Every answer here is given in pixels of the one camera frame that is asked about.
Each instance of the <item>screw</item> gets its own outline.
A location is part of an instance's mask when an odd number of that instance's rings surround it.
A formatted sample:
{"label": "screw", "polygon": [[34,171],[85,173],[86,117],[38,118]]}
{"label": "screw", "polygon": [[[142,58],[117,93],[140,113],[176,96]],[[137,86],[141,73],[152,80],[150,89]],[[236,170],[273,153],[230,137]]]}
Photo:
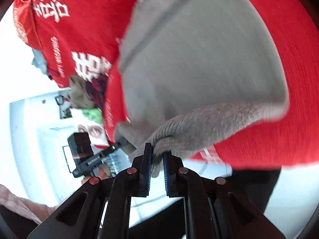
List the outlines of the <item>screw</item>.
{"label": "screw", "polygon": [[138,170],[136,170],[136,168],[134,167],[131,167],[131,168],[128,168],[127,169],[127,173],[128,174],[135,174]]}
{"label": "screw", "polygon": [[219,185],[224,185],[226,183],[226,180],[223,177],[216,178],[216,183]]}
{"label": "screw", "polygon": [[182,173],[182,174],[186,174],[186,173],[188,173],[188,169],[187,169],[187,168],[185,168],[185,167],[181,167],[181,168],[179,168],[179,169],[178,169],[178,171],[179,171],[180,173]]}
{"label": "screw", "polygon": [[92,177],[90,179],[90,184],[95,185],[99,183],[99,178],[98,177]]}

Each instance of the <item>black pants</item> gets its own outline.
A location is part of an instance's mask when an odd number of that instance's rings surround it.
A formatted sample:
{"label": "black pants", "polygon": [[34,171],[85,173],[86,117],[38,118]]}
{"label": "black pants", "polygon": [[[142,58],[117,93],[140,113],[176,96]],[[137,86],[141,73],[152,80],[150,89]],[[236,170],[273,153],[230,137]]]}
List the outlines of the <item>black pants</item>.
{"label": "black pants", "polygon": [[[233,171],[226,179],[241,188],[249,201],[264,213],[280,170]],[[155,216],[129,229],[129,239],[181,239],[185,234],[184,201],[178,200]]]}

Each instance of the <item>black device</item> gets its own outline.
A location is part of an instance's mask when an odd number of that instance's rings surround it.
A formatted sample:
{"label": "black device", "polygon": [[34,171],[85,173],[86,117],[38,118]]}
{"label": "black device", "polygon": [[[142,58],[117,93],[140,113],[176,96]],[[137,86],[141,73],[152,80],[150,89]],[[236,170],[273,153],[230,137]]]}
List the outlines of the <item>black device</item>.
{"label": "black device", "polygon": [[[115,177],[92,177],[40,224],[28,239],[96,239],[104,205],[108,205],[100,239],[128,238],[131,197],[146,197],[151,181],[153,149]],[[166,193],[184,197],[188,239],[284,239],[284,235],[229,181],[210,180],[184,168],[182,160],[164,152]]]}
{"label": "black device", "polygon": [[115,152],[121,146],[127,144],[127,140],[122,137],[118,142],[110,145],[108,148],[101,150],[97,154],[93,154],[89,134],[73,133],[68,137],[68,144],[76,165],[76,169],[72,171],[75,178],[81,176],[95,176],[93,170],[103,164],[103,159],[109,154]]}

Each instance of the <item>silver rivet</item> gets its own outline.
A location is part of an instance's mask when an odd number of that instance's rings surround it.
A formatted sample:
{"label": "silver rivet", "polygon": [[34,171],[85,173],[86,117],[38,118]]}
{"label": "silver rivet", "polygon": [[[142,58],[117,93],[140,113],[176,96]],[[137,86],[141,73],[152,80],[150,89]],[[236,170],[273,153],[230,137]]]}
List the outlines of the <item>silver rivet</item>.
{"label": "silver rivet", "polygon": [[188,173],[188,169],[187,169],[187,168],[185,168],[185,167],[181,167],[181,168],[179,168],[179,169],[178,169],[178,171],[179,171],[180,173],[182,173],[182,174],[186,174],[186,173]]}
{"label": "silver rivet", "polygon": [[127,173],[128,174],[134,174],[134,173],[136,173],[138,170],[136,170],[136,168],[134,168],[134,167],[131,167],[131,168],[128,168],[127,169]]}
{"label": "silver rivet", "polygon": [[226,180],[223,177],[216,178],[216,183],[219,185],[224,185],[226,183]]}

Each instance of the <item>dark red patterned cloth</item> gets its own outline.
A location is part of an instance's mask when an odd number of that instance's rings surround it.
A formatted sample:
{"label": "dark red patterned cloth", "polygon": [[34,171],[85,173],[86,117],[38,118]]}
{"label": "dark red patterned cloth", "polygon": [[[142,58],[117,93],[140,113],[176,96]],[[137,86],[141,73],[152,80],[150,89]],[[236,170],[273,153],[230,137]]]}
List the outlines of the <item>dark red patterned cloth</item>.
{"label": "dark red patterned cloth", "polygon": [[86,82],[86,90],[91,101],[95,103],[95,107],[103,111],[104,108],[104,95],[106,92],[108,76],[99,74],[98,78],[93,79],[92,82]]}

